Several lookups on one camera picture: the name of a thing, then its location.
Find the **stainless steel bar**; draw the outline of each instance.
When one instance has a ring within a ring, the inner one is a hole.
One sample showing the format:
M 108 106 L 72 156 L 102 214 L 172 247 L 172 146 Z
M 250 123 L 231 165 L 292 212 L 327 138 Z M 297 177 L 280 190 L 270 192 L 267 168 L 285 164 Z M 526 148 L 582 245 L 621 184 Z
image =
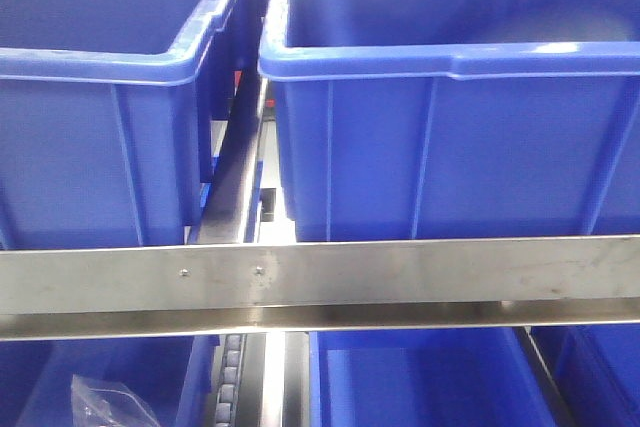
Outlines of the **stainless steel bar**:
M 640 236 L 0 253 L 0 314 L 640 297 Z
M 0 339 L 640 322 L 640 299 L 420 302 L 0 316 Z
M 266 91 L 267 81 L 261 81 L 257 72 L 243 72 L 202 215 L 199 244 L 245 242 Z
M 286 336 L 285 332 L 266 336 L 260 427 L 283 427 Z
M 558 427 L 576 427 L 576 423 L 571 416 L 569 407 L 565 403 L 562 395 L 551 378 L 549 371 L 544 365 L 542 356 L 533 342 L 533 339 L 524 327 L 515 329 L 520 346 L 527 357 L 531 371 L 540 386 L 540 391 L 554 418 L 554 425 Z
M 0 253 L 0 337 L 640 320 L 640 236 Z

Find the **plastic bag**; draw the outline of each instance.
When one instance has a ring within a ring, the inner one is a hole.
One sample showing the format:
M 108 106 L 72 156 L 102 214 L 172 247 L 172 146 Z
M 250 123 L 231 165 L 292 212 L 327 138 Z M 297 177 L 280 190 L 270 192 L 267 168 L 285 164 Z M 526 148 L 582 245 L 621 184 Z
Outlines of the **plastic bag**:
M 118 382 L 74 375 L 71 407 L 74 427 L 161 427 L 151 408 Z

